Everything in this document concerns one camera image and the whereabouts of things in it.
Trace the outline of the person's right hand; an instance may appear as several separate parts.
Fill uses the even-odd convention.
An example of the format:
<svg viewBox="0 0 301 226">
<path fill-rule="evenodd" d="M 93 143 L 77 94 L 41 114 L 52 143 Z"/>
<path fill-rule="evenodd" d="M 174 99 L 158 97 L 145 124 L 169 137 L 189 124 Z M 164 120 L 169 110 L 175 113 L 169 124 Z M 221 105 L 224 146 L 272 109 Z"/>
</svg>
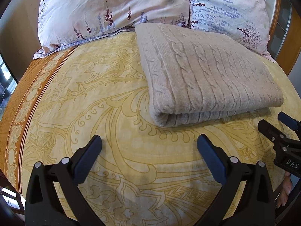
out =
<svg viewBox="0 0 301 226">
<path fill-rule="evenodd" d="M 291 174 L 289 172 L 285 172 L 285 177 L 282 182 L 282 189 L 280 195 L 277 198 L 277 208 L 279 208 L 280 206 L 285 206 L 288 201 L 288 196 L 292 190 L 292 182 L 290 179 L 290 175 Z"/>
</svg>

